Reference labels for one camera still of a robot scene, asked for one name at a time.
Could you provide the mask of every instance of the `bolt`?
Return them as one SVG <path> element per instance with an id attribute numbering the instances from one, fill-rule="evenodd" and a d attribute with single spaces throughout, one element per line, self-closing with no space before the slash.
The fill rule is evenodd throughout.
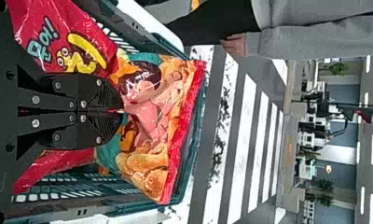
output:
<path id="1" fill-rule="evenodd" d="M 56 133 L 53 139 L 55 140 L 55 142 L 59 142 L 61 140 L 61 135 Z"/>
<path id="2" fill-rule="evenodd" d="M 87 102 L 86 102 L 86 101 L 81 101 L 81 107 L 82 107 L 82 108 L 87 107 Z"/>
<path id="3" fill-rule="evenodd" d="M 39 119 L 33 119 L 32 125 L 33 125 L 33 128 L 38 128 L 39 127 Z"/>
<path id="4" fill-rule="evenodd" d="M 32 101 L 33 104 L 38 105 L 41 99 L 39 98 L 39 96 L 33 96 Z"/>
<path id="5" fill-rule="evenodd" d="M 81 115 L 81 122 L 85 123 L 87 121 L 87 116 L 86 115 Z"/>
<path id="6" fill-rule="evenodd" d="M 56 90 L 59 90 L 61 87 L 62 87 L 62 84 L 60 82 L 55 82 Z"/>

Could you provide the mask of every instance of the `black machine part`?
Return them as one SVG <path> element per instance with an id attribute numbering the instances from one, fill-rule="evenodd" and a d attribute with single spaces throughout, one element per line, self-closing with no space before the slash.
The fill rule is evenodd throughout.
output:
<path id="1" fill-rule="evenodd" d="M 122 108 L 106 79 L 44 73 L 14 40 L 10 17 L 0 10 L 0 212 L 43 150 L 107 143 L 122 121 L 114 112 Z"/>

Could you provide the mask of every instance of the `snack bag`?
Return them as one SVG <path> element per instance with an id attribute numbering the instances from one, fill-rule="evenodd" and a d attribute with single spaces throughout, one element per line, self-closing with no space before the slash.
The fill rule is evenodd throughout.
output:
<path id="1" fill-rule="evenodd" d="M 117 45 L 71 0 L 7 0 L 15 39 L 47 73 L 107 77 Z"/>
<path id="2" fill-rule="evenodd" d="M 117 70 L 117 45 L 71 0 L 7 0 L 16 41 L 47 73 L 108 77 Z M 45 175 L 95 162 L 94 149 L 47 151 L 14 184 L 14 193 Z"/>
<path id="3" fill-rule="evenodd" d="M 157 203 L 168 203 L 189 131 L 205 63 L 153 53 L 117 53 L 109 79 L 129 118 L 117 136 L 96 149 L 98 162 Z"/>

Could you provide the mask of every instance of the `sidewalk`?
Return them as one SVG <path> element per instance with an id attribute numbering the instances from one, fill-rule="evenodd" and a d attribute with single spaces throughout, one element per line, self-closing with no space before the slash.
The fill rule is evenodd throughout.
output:
<path id="1" fill-rule="evenodd" d="M 293 100 L 299 100 L 301 96 L 302 79 L 314 80 L 315 62 L 304 61 L 288 62 L 288 80 L 284 96 L 284 134 L 283 154 L 280 164 L 279 185 L 277 186 L 276 205 L 287 211 L 297 213 L 299 210 L 299 198 L 292 193 L 297 185 L 295 179 L 295 165 L 297 155 L 297 124 L 300 116 L 304 116 L 304 105 L 292 104 Z"/>

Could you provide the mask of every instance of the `person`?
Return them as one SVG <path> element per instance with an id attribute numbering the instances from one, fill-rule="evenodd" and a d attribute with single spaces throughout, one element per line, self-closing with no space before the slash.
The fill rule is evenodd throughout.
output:
<path id="1" fill-rule="evenodd" d="M 373 0 L 208 0 L 167 24 L 185 46 L 271 59 L 373 55 Z"/>

